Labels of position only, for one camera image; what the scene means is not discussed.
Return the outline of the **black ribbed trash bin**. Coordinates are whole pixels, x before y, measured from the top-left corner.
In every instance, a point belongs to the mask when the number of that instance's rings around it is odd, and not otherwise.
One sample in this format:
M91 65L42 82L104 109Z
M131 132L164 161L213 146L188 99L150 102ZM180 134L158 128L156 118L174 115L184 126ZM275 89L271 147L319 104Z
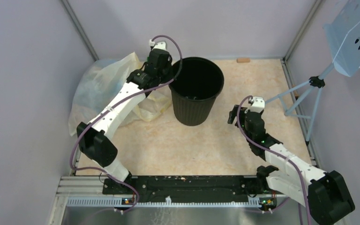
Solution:
M224 74L213 61L187 57L172 65L178 77L169 84L176 119L186 126L204 123L224 87Z

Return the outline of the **large translucent yellowish trash bag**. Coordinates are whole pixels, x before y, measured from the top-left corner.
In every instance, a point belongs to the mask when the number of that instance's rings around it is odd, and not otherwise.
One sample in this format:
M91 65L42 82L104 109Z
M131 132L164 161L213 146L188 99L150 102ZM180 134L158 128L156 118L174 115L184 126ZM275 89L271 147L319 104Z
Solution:
M88 122L103 111L118 95L130 72L141 65L135 52L119 61L114 59L95 61L84 72L76 88L68 119L70 136L76 133L76 127L80 122ZM155 120L171 105L172 100L167 87L155 90L133 108L121 126L126 126L135 120L145 122Z

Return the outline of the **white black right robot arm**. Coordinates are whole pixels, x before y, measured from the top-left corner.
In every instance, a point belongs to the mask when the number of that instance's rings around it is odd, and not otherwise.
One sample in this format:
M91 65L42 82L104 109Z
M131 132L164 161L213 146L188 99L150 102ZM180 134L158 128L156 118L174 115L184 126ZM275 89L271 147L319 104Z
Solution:
M355 210L344 177L327 172L291 153L282 142L266 132L261 112L234 105L228 124L244 135L251 151L269 166L258 170L256 187L262 193L275 190L305 207L308 221L333 225Z

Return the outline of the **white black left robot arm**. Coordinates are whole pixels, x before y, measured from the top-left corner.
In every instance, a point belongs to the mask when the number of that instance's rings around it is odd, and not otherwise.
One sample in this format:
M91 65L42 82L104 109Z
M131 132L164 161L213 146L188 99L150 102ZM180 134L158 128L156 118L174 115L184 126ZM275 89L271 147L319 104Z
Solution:
M118 149L111 138L127 115L153 90L173 79L172 56L165 41L150 41L151 51L141 69L126 78L119 93L105 109L89 123L81 122L77 128L80 151L106 174L115 178L114 188L121 194L130 191L130 172L117 158Z

